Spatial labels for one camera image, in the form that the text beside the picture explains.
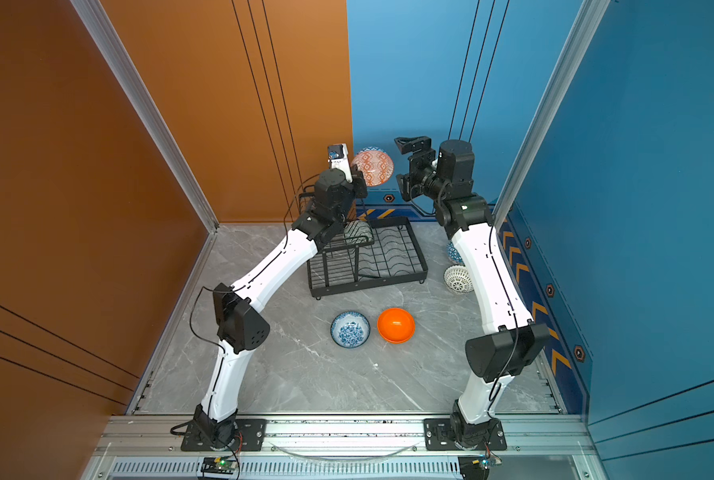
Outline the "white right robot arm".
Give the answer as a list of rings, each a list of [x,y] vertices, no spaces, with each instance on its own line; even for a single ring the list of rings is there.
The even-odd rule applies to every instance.
[[[495,408],[509,384],[531,365],[550,338],[525,306],[498,241],[485,198],[475,193],[475,154],[464,140],[433,148],[426,136],[398,137],[409,171],[397,177],[401,196],[432,199],[437,222],[466,267],[481,311],[483,333],[465,344],[471,370],[450,415],[453,440],[461,449],[503,451],[505,433]]]

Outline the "green patterned ceramic bowl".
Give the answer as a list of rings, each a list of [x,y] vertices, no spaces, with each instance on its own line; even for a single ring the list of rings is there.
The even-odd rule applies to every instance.
[[[355,220],[345,226],[343,239],[350,246],[370,244],[374,241],[373,229],[368,222]]]

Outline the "red patterned ceramic bowl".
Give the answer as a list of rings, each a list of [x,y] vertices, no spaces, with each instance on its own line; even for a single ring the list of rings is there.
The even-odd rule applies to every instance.
[[[389,154],[378,147],[360,150],[352,160],[363,174],[368,187],[387,183],[394,176],[395,165]]]

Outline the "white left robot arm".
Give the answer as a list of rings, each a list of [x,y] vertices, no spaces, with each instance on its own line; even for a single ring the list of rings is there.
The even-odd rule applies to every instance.
[[[231,285],[207,289],[218,325],[217,357],[207,391],[185,424],[185,435],[216,451],[239,447],[239,393],[254,351],[271,327],[262,316],[268,301],[302,265],[344,232],[367,183],[356,166],[330,168],[314,184],[311,200],[283,240],[255,268]]]

